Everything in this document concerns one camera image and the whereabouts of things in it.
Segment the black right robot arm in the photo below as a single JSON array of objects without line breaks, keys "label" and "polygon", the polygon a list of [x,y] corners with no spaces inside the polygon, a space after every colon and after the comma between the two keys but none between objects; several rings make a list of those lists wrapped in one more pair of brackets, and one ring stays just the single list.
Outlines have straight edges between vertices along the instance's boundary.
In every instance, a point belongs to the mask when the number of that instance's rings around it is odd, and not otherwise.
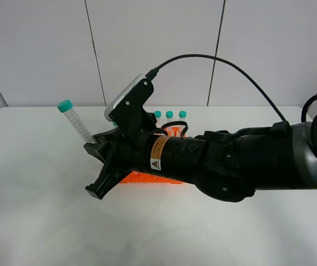
[{"label": "black right robot arm", "polygon": [[317,190],[317,129],[309,122],[196,137],[142,131],[136,142],[113,129],[84,148],[103,163],[98,179],[86,187],[98,199],[133,171],[193,184],[226,202],[257,190]]}]

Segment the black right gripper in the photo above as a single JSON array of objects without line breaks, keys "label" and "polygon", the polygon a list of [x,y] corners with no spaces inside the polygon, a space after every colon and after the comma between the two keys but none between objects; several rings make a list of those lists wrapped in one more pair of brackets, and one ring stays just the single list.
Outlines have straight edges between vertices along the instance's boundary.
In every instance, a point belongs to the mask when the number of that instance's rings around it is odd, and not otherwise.
[{"label": "black right gripper", "polygon": [[93,138],[95,142],[86,143],[84,149],[105,164],[97,180],[85,188],[92,197],[102,200],[132,171],[150,172],[149,131],[139,132],[136,141],[123,136],[117,129],[95,134]]}]

